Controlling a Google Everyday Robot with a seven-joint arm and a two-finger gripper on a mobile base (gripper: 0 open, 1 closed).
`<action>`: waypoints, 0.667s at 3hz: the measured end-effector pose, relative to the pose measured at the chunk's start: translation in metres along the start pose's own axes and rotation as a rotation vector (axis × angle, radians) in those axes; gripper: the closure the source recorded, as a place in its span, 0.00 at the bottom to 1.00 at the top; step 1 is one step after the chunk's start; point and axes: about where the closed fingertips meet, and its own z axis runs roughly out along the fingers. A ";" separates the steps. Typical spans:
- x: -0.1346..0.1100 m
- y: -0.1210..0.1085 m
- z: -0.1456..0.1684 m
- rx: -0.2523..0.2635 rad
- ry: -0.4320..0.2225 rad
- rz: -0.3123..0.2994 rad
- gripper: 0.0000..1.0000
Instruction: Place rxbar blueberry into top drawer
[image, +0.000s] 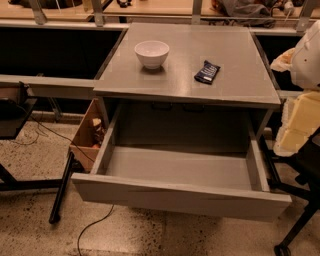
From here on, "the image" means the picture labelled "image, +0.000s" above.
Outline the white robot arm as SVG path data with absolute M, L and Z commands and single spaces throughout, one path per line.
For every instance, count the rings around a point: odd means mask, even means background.
M 302 89 L 285 100 L 281 127 L 273 151 L 289 157 L 297 153 L 320 127 L 320 21 L 316 21 L 295 47 L 272 63 L 274 71 L 290 73 L 293 85 Z

